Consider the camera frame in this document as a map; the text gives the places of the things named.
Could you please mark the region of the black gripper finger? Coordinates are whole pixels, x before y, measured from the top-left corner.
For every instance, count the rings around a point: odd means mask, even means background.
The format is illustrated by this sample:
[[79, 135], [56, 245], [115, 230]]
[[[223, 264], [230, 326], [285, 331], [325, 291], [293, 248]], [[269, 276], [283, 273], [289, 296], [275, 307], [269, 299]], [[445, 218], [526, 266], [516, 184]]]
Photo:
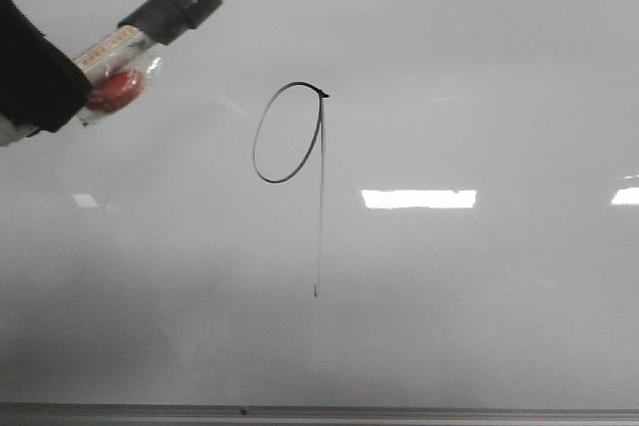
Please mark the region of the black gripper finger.
[[13, 0], [1, 0], [1, 115], [14, 126], [58, 132], [93, 86]]

